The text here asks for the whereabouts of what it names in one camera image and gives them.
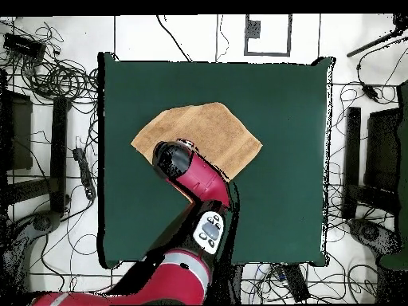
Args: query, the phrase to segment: tripod leg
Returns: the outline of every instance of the tripod leg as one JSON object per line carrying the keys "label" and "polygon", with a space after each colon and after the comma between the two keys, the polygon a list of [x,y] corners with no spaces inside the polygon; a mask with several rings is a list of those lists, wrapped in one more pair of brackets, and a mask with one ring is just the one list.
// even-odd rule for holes
{"label": "tripod leg", "polygon": [[363,52],[366,49],[374,47],[375,45],[379,45],[380,43],[383,43],[383,42],[387,41],[388,39],[390,39],[392,37],[397,37],[397,36],[398,36],[398,32],[395,30],[394,32],[389,33],[384,37],[381,37],[381,38],[379,38],[377,40],[374,40],[373,42],[367,43],[363,47],[360,47],[360,48],[358,48],[356,50],[353,50],[352,52],[350,52],[347,55],[347,57],[353,57],[354,55],[359,54],[359,53]]}

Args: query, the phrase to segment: brown towel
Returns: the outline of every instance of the brown towel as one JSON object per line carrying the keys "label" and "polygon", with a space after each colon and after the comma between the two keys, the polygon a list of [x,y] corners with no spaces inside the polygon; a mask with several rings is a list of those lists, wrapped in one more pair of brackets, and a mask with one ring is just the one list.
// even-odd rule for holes
{"label": "brown towel", "polygon": [[224,104],[166,110],[133,139],[131,145],[151,164],[160,141],[188,139],[201,156],[233,179],[257,155],[262,144]]}

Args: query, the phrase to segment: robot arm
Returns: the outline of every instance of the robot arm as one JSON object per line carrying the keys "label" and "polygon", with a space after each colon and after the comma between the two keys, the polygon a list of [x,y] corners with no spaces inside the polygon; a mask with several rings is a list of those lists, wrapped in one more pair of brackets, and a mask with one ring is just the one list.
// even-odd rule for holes
{"label": "robot arm", "polygon": [[[34,306],[199,305],[209,293],[208,302],[216,303],[219,291],[229,298],[230,294],[237,298],[237,286],[232,282],[231,257],[239,197],[237,203],[232,202],[229,186],[219,170],[198,155],[189,141],[159,143],[154,149],[153,167],[193,203],[167,227],[152,245],[146,259],[137,262],[104,296],[51,293],[37,299]],[[232,213],[232,222],[227,229],[228,213]],[[222,242],[223,250],[218,260]],[[124,286],[129,284],[128,281],[132,282],[133,288]],[[118,293],[122,296],[109,296]]]}

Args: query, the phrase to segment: cable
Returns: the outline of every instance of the cable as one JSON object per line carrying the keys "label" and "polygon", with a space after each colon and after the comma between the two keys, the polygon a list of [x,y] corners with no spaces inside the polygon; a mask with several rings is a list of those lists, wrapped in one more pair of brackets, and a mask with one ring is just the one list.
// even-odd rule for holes
{"label": "cable", "polygon": [[[351,267],[351,268],[348,270],[348,274],[347,274],[347,284],[348,284],[348,288],[349,288],[351,297],[353,298],[353,301],[354,301],[356,304],[358,304],[359,302],[357,301],[357,299],[355,298],[355,295],[354,295],[354,293],[353,293],[354,290],[353,290],[353,288],[351,287],[351,277],[350,277],[350,275],[351,275],[351,271],[353,271],[354,269],[356,269],[356,268],[358,268],[358,267],[368,268],[368,269],[370,269],[371,271],[373,271],[374,273],[377,274],[377,270],[373,269],[371,266],[369,266],[369,265],[367,265],[367,264],[357,264],[357,265],[354,265],[353,267]],[[368,292],[368,293],[370,293],[372,296],[375,296],[375,290],[374,290],[373,292]]]}
{"label": "cable", "polygon": [[[385,44],[385,45],[383,45],[383,46],[381,46],[381,47],[379,47],[379,48],[377,48],[377,49],[373,49],[373,50],[371,50],[370,52],[364,54],[364,55],[360,58],[359,63],[357,64],[357,67],[356,67],[356,68],[357,68],[357,77],[359,78],[360,84],[363,86],[363,91],[367,94],[367,96],[368,96],[370,99],[374,100],[374,101],[377,102],[378,104],[388,104],[388,103],[391,103],[391,102],[392,102],[392,103],[398,103],[398,102],[394,102],[394,98],[395,98],[395,88],[393,88],[393,90],[394,90],[394,96],[393,96],[393,98],[392,98],[391,100],[388,100],[388,99],[386,99],[386,98],[384,97],[383,91],[384,91],[384,88],[385,88],[386,84],[388,83],[388,81],[389,81],[389,80],[391,79],[391,77],[394,75],[395,70],[397,69],[399,63],[401,62],[402,57],[404,56],[404,54],[406,53],[406,51],[408,50],[408,48],[406,48],[406,49],[404,50],[404,52],[402,53],[402,55],[401,55],[400,58],[398,59],[397,64],[395,65],[395,67],[394,67],[392,73],[390,74],[390,76],[389,76],[388,79],[386,80],[385,84],[382,86],[382,88],[381,88],[381,90],[380,90],[381,97],[378,96],[378,93],[375,91],[375,89],[374,89],[374,87],[373,87],[372,85],[365,84],[365,83],[361,80],[361,78],[360,78],[361,62],[363,61],[363,59],[364,59],[366,56],[370,55],[370,54],[373,53],[373,52],[377,52],[377,51],[379,51],[380,49],[388,48],[390,45],[393,45],[394,43],[400,43],[400,42],[403,42],[403,41],[406,41],[406,40],[408,40],[408,37],[402,37],[402,38],[399,38],[399,39],[394,40],[394,41],[392,41],[392,42],[389,42],[389,43],[387,43],[387,44]],[[379,99],[384,99],[384,100],[386,100],[387,102],[385,102],[385,103],[384,103],[384,102],[379,102]]]}
{"label": "cable", "polygon": [[179,43],[176,41],[175,37],[169,32],[169,30],[163,25],[163,23],[160,21],[160,18],[158,15],[156,15],[157,17],[157,21],[159,22],[159,24],[162,26],[162,28],[167,32],[167,34],[170,35],[170,37],[173,39],[173,41],[175,42],[175,44],[177,45],[177,48],[180,50],[180,52],[182,52],[182,55],[184,55],[184,57],[187,59],[187,61],[192,62],[192,60],[182,51],[182,48],[180,47]]}
{"label": "cable", "polygon": [[225,38],[225,40],[226,40],[226,42],[227,42],[228,45],[227,45],[227,47],[226,47],[226,51],[225,51],[223,54],[221,54],[219,57],[217,57],[216,62],[218,62],[218,60],[220,59],[220,57],[223,57],[224,55],[226,55],[226,52],[228,52],[228,48],[230,47],[230,42],[228,41],[228,39],[226,38],[226,36],[224,35],[224,33],[223,33],[222,30],[221,30],[222,20],[223,20],[223,19],[224,19],[224,14],[221,16],[220,33],[221,33],[222,37]]}
{"label": "cable", "polygon": [[45,261],[44,261],[44,252],[45,252],[45,249],[47,248],[47,245],[48,245],[48,234],[45,235],[45,244],[44,244],[44,248],[42,248],[40,259],[41,259],[42,264],[43,264],[49,271],[51,271],[52,273],[55,273],[57,276],[59,276],[59,277],[62,279],[62,285],[60,286],[60,289],[59,289],[59,292],[61,292],[61,291],[62,291],[62,288],[64,287],[64,284],[65,284],[65,278],[64,278],[60,273],[58,273],[57,271],[55,271],[54,269],[51,269],[51,268],[47,265],[47,263],[45,263]]}

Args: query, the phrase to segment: green mat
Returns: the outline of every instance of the green mat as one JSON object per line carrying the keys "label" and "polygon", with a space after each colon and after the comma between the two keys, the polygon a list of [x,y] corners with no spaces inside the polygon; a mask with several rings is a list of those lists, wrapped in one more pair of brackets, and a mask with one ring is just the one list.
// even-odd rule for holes
{"label": "green mat", "polygon": [[263,144],[234,179],[234,263],[321,261],[327,78],[316,65],[104,63],[104,255],[135,261],[188,201],[131,141],[163,110],[223,103]]}

